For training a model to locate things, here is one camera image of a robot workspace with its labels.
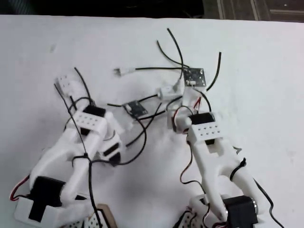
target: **white connector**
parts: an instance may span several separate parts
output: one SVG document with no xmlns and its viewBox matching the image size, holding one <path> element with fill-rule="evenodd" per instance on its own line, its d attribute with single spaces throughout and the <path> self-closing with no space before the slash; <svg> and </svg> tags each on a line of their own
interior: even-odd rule
<svg viewBox="0 0 304 228">
<path fill-rule="evenodd" d="M 173 86 L 168 85 L 158 89 L 157 95 L 162 101 L 169 101 L 184 93 L 184 87 L 181 80 L 178 80 Z"/>
<path fill-rule="evenodd" d="M 133 73 L 135 71 L 136 71 L 135 68 L 116 68 L 116 69 L 114 69 L 115 74 L 118 76 L 124 76 L 124 75 L 130 74 L 130 73 Z"/>
<path fill-rule="evenodd" d="M 74 89 L 72 86 L 72 80 L 68 75 L 61 76 L 57 78 L 60 90 L 62 91 L 64 96 L 72 96 L 74 93 Z"/>
</svg>

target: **white surface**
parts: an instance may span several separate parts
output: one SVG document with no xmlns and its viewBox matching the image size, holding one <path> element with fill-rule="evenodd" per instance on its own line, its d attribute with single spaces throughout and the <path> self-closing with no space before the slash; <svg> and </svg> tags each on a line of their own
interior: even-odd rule
<svg viewBox="0 0 304 228">
<path fill-rule="evenodd" d="M 275 203 L 274 215 L 296 227 L 303 213 L 303 59 L 304 24 L 201 19 L 111 19 L 45 16 L 0 16 L 0 219 L 3 227 L 28 227 L 13 218 L 11 188 L 37 163 L 44 148 L 62 133 L 68 114 L 53 86 L 54 79 L 77 66 L 91 95 L 124 103 L 173 84 L 178 71 L 141 71 L 114 76 L 117 67 L 170 66 L 155 41 L 178 60 L 166 31 L 175 35 L 186 64 L 203 67 L 207 84 L 222 64 L 208 93 L 232 144 L 243 147 L 247 168 Z M 153 112 L 156 102 L 147 102 Z M 144 153 L 129 166 L 105 176 L 94 165 L 97 202 L 109 204 L 120 228 L 172 227 L 195 184 L 179 183 L 190 159 L 184 135 L 167 130 L 157 118 L 148 130 Z M 132 138 L 140 128 L 132 129 Z M 132 157 L 138 142 L 127 152 Z M 58 170 L 67 169 L 60 166 Z M 194 164 L 184 180 L 200 179 Z M 235 191 L 235 186 L 221 185 Z M 27 193 L 28 183 L 20 188 Z"/>
</svg>

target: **cable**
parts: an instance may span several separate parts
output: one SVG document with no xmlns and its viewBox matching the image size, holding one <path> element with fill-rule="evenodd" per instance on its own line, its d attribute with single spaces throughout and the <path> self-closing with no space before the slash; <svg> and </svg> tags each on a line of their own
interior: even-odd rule
<svg viewBox="0 0 304 228">
<path fill-rule="evenodd" d="M 161 104 L 162 104 L 162 103 L 160 103 L 160 104 L 158 105 L 158 107 L 157 107 L 157 109 L 156 109 L 156 111 L 155 111 L 155 114 L 152 116 L 152 118 L 151 118 L 151 120 L 148 122 L 147 126 L 146 126 L 146 127 L 143 127 L 142 132 L 140 132 L 140 134 L 139 134 L 135 139 L 133 139 L 132 141 L 130 141 L 128 144 L 126 144 L 126 147 L 129 147 L 129 146 L 131 146 L 133 143 L 135 143 L 135 142 L 141 137 L 141 135 L 147 130 L 147 128 L 150 126 L 150 124 L 151 124 L 152 121 L 154 120 L 154 118 L 155 118 L 155 116 L 156 116 L 156 114 L 157 114 L 157 112 L 158 112 L 158 110 L 159 110 Z"/>
<path fill-rule="evenodd" d="M 72 105 L 71 105 L 71 106 L 75 108 L 75 111 L 77 111 L 77 107 L 76 107 L 75 101 L 74 101 L 74 99 L 73 99 L 72 96 L 70 96 L 70 100 L 71 100 L 71 102 L 72 102 Z"/>
<path fill-rule="evenodd" d="M 260 191 L 263 193 L 263 195 L 266 197 L 266 199 L 268 200 L 268 202 L 270 203 L 270 208 L 269 208 L 269 214 L 271 216 L 271 218 L 273 219 L 274 222 L 276 222 L 276 224 L 278 224 L 281 228 L 284 228 L 284 226 L 274 217 L 272 210 L 274 208 L 274 203 L 271 200 L 271 198 L 269 197 L 269 195 L 267 194 L 267 192 L 262 188 L 262 186 L 255 180 L 253 179 L 258 187 L 258 189 L 260 189 Z"/>
<path fill-rule="evenodd" d="M 242 167 L 246 166 L 246 158 L 243 159 L 243 161 L 232 171 L 231 175 L 230 175 L 230 180 L 232 181 L 232 178 L 234 176 L 234 174 Z M 267 194 L 267 192 L 262 188 L 262 186 L 255 180 L 253 179 L 258 187 L 258 189 L 260 189 L 260 191 L 263 193 L 263 195 L 266 197 L 266 199 L 268 200 L 268 202 L 270 203 L 270 208 L 269 208 L 269 214 L 271 216 L 271 218 L 273 219 L 274 222 L 276 222 L 276 224 L 278 224 L 281 228 L 284 228 L 284 226 L 274 217 L 272 210 L 274 208 L 274 203 L 271 200 L 270 196 Z"/>
<path fill-rule="evenodd" d="M 206 214 L 203 216 L 203 225 L 204 225 L 204 227 L 206 227 L 206 228 L 208 228 L 207 226 L 206 226 L 206 224 L 205 224 L 205 220 L 206 220 L 206 218 L 207 218 L 207 216 L 208 216 L 208 214 L 210 213 L 210 204 L 208 204 L 208 209 L 207 209 L 207 211 L 206 211 Z"/>
<path fill-rule="evenodd" d="M 211 104 L 210 104 L 208 98 L 206 97 L 206 95 L 205 95 L 203 92 L 201 92 L 201 91 L 195 89 L 194 87 L 192 87 L 192 88 L 193 88 L 196 92 L 198 92 L 198 93 L 201 94 L 201 96 L 202 96 L 202 97 L 205 99 L 205 101 L 207 102 L 207 105 L 208 105 L 208 108 L 209 108 L 209 112 L 212 112 Z"/>
<path fill-rule="evenodd" d="M 142 102 L 142 101 L 145 101 L 145 100 L 148 100 L 148 99 L 150 99 L 150 98 L 157 97 L 157 96 L 158 96 L 157 94 L 154 94 L 154 95 L 151 95 L 151 96 L 148 96 L 148 97 L 144 97 L 144 98 L 138 100 L 138 102 Z M 118 104 L 118 105 L 117 105 L 117 104 L 107 103 L 106 105 L 112 106 L 112 107 L 122 107 L 121 104 Z"/>
<path fill-rule="evenodd" d="M 241 163 L 231 172 L 230 174 L 230 181 L 232 181 L 233 177 L 234 177 L 234 174 L 236 174 L 236 172 L 242 168 L 242 167 L 245 167 L 247 165 L 246 163 L 246 158 L 243 159 L 243 161 L 241 161 Z"/>
<path fill-rule="evenodd" d="M 179 99 L 181 99 L 181 98 L 182 98 L 182 96 L 178 96 L 178 97 L 176 97 L 176 98 L 170 100 L 169 103 L 168 103 L 167 106 L 166 106 L 166 111 L 168 111 L 169 106 L 170 106 L 173 102 L 175 102 L 175 101 L 177 101 L 177 100 L 179 100 Z"/>
<path fill-rule="evenodd" d="M 73 121 L 73 123 L 74 123 L 74 125 L 75 125 L 75 128 L 76 128 L 78 134 L 79 134 L 81 143 L 82 143 L 82 145 L 83 145 L 83 147 L 84 147 L 84 150 L 85 150 L 85 154 L 87 154 L 85 143 L 84 143 L 84 141 L 83 141 L 83 139 L 82 139 L 82 137 L 81 137 L 81 133 L 80 133 L 78 127 L 77 127 L 77 124 L 76 124 L 76 122 L 75 122 L 75 119 L 73 118 L 73 115 L 72 115 L 71 111 L 69 110 L 69 108 L 68 108 L 68 106 L 67 106 L 67 102 L 65 101 L 65 99 L 64 99 L 63 96 L 61 95 L 61 93 L 60 93 L 59 89 L 57 88 L 56 84 L 54 84 L 54 86 L 55 86 L 57 92 L 59 93 L 61 99 L 62 99 L 63 102 L 65 103 L 66 109 L 67 109 L 68 113 L 70 114 L 70 117 L 71 117 L 71 119 L 72 119 L 72 121 Z"/>
<path fill-rule="evenodd" d="M 190 219 L 189 221 L 189 227 L 191 228 L 191 224 L 192 224 L 192 221 L 197 217 L 197 213 L 194 214 L 194 216 Z"/>
<path fill-rule="evenodd" d="M 25 195 L 17 195 L 17 196 L 15 196 L 15 193 L 18 190 L 18 188 L 21 185 L 23 185 L 25 182 L 27 182 L 28 180 L 29 180 L 29 175 L 26 176 L 25 178 L 23 178 L 19 183 L 17 183 L 15 185 L 15 187 L 13 188 L 13 190 L 10 192 L 10 195 L 9 195 L 10 201 L 17 201 L 19 199 L 19 197 L 26 197 Z"/>
<path fill-rule="evenodd" d="M 135 70 L 180 70 L 181 67 L 140 67 Z"/>
<path fill-rule="evenodd" d="M 160 43 L 159 43 L 158 40 L 156 41 L 156 44 L 157 44 L 159 50 L 161 51 L 161 53 L 162 53 L 167 59 L 169 59 L 169 60 L 172 61 L 173 63 L 176 63 L 176 64 L 178 64 L 178 65 L 181 65 L 181 63 L 179 63 L 179 62 L 177 62 L 177 61 L 171 59 L 169 56 L 166 55 L 166 53 L 162 50 L 161 45 L 160 45 Z"/>
<path fill-rule="evenodd" d="M 187 182 L 183 182 L 181 179 L 182 179 L 182 176 L 183 176 L 183 174 L 185 173 L 185 171 L 191 166 L 191 164 L 192 164 L 192 160 L 193 160 L 193 154 L 192 154 L 192 148 L 191 148 L 191 145 L 190 145 L 190 142 L 188 142 L 187 141 L 187 144 L 189 145 L 189 147 L 190 147 L 190 152 L 191 152 L 191 158 L 190 158 L 190 162 L 189 162 L 189 164 L 186 166 L 186 168 L 181 172 L 181 175 L 180 175 L 180 182 L 182 183 L 182 184 L 190 184 L 190 183 L 198 183 L 199 185 L 200 185 L 200 187 L 201 187 L 201 189 L 203 190 L 203 193 L 205 194 L 205 190 L 204 190 L 204 188 L 203 188 L 203 186 L 202 186 L 202 184 L 201 183 L 199 183 L 197 180 L 190 180 L 190 181 L 187 181 Z"/>
<path fill-rule="evenodd" d="M 181 79 L 181 77 L 182 77 L 182 70 L 183 70 L 183 68 L 184 68 L 184 61 L 183 61 L 183 59 L 182 59 L 182 54 L 181 54 L 181 50 L 180 50 L 180 47 L 179 47 L 179 45 L 178 45 L 178 43 L 177 43 L 177 41 L 176 41 L 176 39 L 175 39 L 175 37 L 173 36 L 173 34 L 172 34 L 172 32 L 170 31 L 170 29 L 169 28 L 167 28 L 167 31 L 169 32 L 169 34 L 170 34 L 170 36 L 172 37 L 172 39 L 173 39 L 173 41 L 174 41 L 174 43 L 175 43 L 175 46 L 176 46 L 176 48 L 177 48 L 177 50 L 178 50 L 178 52 L 179 52 L 179 55 L 180 55 L 180 62 L 181 62 L 181 71 L 180 71 L 180 79 Z"/>
<path fill-rule="evenodd" d="M 88 157 L 88 154 L 87 154 L 87 152 L 86 152 L 85 143 L 84 143 L 84 141 L 83 141 L 83 139 L 82 139 L 81 133 L 80 133 L 78 127 L 77 127 L 77 124 L 76 124 L 76 122 L 75 122 L 75 120 L 74 120 L 74 118 L 73 118 L 73 115 L 72 115 L 71 111 L 69 110 L 69 108 L 68 108 L 68 106 L 67 106 L 67 103 L 66 103 L 65 99 L 64 99 L 63 96 L 61 95 L 61 93 L 60 93 L 60 91 L 58 90 L 57 86 L 56 86 L 55 84 L 54 84 L 54 86 L 55 86 L 57 92 L 59 93 L 60 97 L 62 98 L 63 102 L 65 103 L 66 109 L 67 109 L 68 113 L 70 114 L 71 119 L 72 119 L 73 122 L 74 122 L 74 125 L 75 125 L 75 127 L 76 127 L 76 129 L 77 129 L 77 132 L 78 132 L 78 134 L 79 134 L 80 140 L 81 140 L 82 145 L 83 145 L 84 150 L 85 150 L 85 154 L 84 154 L 83 156 L 76 156 L 76 157 L 74 157 L 73 160 L 72 160 L 72 162 L 74 161 L 74 159 L 77 159 L 77 158 L 87 158 L 87 159 L 89 160 L 89 193 L 90 193 L 90 199 L 91 199 L 92 207 L 93 207 L 93 209 L 94 209 L 94 213 L 96 214 L 96 217 L 97 217 L 98 225 L 99 225 L 99 227 L 102 227 L 102 224 L 101 224 L 101 221 L 100 221 L 100 217 L 99 217 L 99 215 L 98 215 L 98 211 L 97 211 L 97 208 L 96 208 L 96 205 L 95 205 L 95 202 L 94 202 L 94 197 L 93 197 L 93 190 L 92 190 L 92 161 L 91 161 L 90 158 Z"/>
<path fill-rule="evenodd" d="M 212 81 L 211 84 L 208 86 L 207 91 L 210 90 L 210 89 L 213 87 L 214 83 L 216 82 L 216 80 L 217 80 L 217 78 L 218 78 L 218 76 L 219 76 L 219 69 L 220 69 L 220 60 L 221 60 L 221 57 L 222 57 L 222 53 L 219 52 L 219 53 L 218 53 L 218 67 L 217 67 L 217 72 L 216 72 L 216 74 L 215 74 L 215 77 L 214 77 L 213 81 Z"/>
<path fill-rule="evenodd" d="M 142 98 L 142 99 L 138 100 L 138 102 L 142 102 L 142 101 L 145 101 L 145 100 L 148 100 L 148 99 L 150 99 L 150 98 L 157 97 L 157 96 L 158 96 L 157 94 L 154 94 L 154 95 L 151 95 L 151 96 Z"/>
<path fill-rule="evenodd" d="M 122 107 L 122 105 L 121 104 L 111 104 L 111 103 L 107 103 L 106 104 L 107 106 L 112 106 L 112 107 Z"/>
<path fill-rule="evenodd" d="M 149 115 L 149 116 L 146 116 L 146 117 L 143 117 L 143 118 L 139 118 L 139 120 L 151 119 L 151 118 L 156 117 L 156 116 L 158 116 L 158 115 L 161 115 L 161 114 L 163 114 L 163 113 L 165 113 L 165 112 L 166 112 L 165 110 L 164 110 L 164 111 L 160 111 L 159 113 L 156 113 L 156 114 L 153 114 L 153 115 Z"/>
<path fill-rule="evenodd" d="M 84 78 L 82 77 L 81 73 L 79 72 L 79 70 L 78 70 L 76 67 L 74 67 L 74 69 L 75 69 L 75 71 L 78 73 L 79 77 L 81 78 L 82 83 L 83 83 L 84 86 L 85 86 L 85 90 L 86 90 L 87 96 L 88 96 L 89 99 L 90 99 L 90 105 L 92 105 L 92 103 L 91 103 L 92 98 L 91 98 L 89 89 L 88 89 L 88 87 L 87 87 L 87 85 L 86 85 L 86 82 L 85 82 Z"/>
</svg>

